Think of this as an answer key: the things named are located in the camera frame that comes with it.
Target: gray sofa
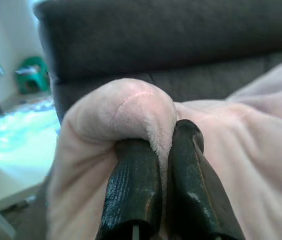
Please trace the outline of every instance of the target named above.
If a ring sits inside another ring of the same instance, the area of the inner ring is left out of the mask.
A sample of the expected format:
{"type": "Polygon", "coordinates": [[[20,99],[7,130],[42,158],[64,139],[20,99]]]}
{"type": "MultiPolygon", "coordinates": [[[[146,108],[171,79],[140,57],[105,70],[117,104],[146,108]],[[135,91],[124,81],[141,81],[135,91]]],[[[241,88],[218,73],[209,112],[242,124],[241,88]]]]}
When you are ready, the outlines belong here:
{"type": "MultiPolygon", "coordinates": [[[[48,0],[35,13],[61,122],[114,79],[223,99],[282,62],[282,0],[48,0]]],[[[48,181],[16,239],[45,239],[48,181]]]]}

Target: white table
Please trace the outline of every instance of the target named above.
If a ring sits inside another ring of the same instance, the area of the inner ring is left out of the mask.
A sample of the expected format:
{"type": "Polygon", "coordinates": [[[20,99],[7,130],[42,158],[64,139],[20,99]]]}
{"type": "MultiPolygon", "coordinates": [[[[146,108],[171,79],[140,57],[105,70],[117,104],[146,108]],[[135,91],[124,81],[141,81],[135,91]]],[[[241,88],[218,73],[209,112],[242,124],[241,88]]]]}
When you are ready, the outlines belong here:
{"type": "MultiPolygon", "coordinates": [[[[51,127],[27,138],[20,147],[0,152],[0,210],[36,194],[51,168],[55,146],[51,127]]],[[[0,240],[12,240],[14,234],[0,215],[0,240]]]]}

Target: green stool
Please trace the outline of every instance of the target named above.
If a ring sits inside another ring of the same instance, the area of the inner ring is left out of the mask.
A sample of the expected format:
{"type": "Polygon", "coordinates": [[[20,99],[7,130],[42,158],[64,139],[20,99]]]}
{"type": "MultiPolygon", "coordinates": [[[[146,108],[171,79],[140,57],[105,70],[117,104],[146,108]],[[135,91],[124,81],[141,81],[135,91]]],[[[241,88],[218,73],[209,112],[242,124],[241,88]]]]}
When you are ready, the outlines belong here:
{"type": "Polygon", "coordinates": [[[19,91],[21,94],[30,93],[29,84],[36,83],[38,89],[41,92],[50,89],[48,84],[48,70],[45,62],[39,56],[32,56],[23,61],[20,65],[19,70],[16,71],[16,81],[19,86],[19,91]],[[38,67],[37,71],[26,72],[25,69],[29,67],[38,67]]]}

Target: pink blanket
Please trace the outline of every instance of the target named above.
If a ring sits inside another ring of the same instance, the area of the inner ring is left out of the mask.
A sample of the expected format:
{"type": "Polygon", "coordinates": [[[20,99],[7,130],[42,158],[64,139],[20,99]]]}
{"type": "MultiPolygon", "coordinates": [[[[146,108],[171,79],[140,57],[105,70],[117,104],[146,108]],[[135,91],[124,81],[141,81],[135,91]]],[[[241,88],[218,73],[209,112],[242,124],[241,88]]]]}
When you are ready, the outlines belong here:
{"type": "MultiPolygon", "coordinates": [[[[48,188],[48,239],[95,239],[118,140],[150,142],[165,190],[172,133],[180,119],[202,131],[204,155],[245,237],[282,240],[282,65],[225,100],[173,102],[136,79],[112,81],[83,97],[67,112],[60,132],[48,188]]],[[[165,233],[163,219],[163,240],[165,233]]]]}

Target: metal pin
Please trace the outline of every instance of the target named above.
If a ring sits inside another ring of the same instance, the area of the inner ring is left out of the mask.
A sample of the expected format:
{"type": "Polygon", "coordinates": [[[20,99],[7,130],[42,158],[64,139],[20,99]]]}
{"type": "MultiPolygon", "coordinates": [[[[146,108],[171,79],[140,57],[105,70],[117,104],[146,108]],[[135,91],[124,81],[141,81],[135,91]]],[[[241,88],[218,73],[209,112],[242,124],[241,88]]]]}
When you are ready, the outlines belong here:
{"type": "Polygon", "coordinates": [[[133,226],[132,240],[140,240],[140,228],[138,225],[133,226]]]}

